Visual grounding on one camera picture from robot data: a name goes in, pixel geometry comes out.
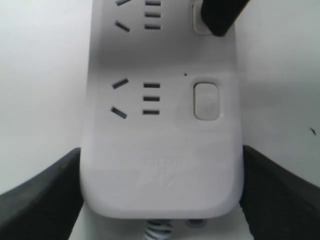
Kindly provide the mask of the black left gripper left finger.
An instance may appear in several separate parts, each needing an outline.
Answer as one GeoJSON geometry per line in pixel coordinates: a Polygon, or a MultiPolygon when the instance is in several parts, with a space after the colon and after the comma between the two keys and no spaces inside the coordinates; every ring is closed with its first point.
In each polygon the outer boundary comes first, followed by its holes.
{"type": "Polygon", "coordinates": [[[84,204],[77,147],[0,195],[2,240],[68,240],[84,204]]]}

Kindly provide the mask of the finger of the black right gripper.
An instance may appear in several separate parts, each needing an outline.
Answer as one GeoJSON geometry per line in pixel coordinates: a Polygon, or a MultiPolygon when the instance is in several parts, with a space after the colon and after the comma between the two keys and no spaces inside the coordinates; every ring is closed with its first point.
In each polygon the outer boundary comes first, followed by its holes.
{"type": "Polygon", "coordinates": [[[203,0],[201,19],[216,37],[224,37],[250,0],[203,0]]]}

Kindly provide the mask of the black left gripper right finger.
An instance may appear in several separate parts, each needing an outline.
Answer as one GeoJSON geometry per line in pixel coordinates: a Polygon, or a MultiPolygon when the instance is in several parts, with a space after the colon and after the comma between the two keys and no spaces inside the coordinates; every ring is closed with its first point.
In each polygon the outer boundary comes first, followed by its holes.
{"type": "Polygon", "coordinates": [[[320,188],[256,149],[243,147],[244,187],[239,201],[255,240],[318,240],[320,188]]]}

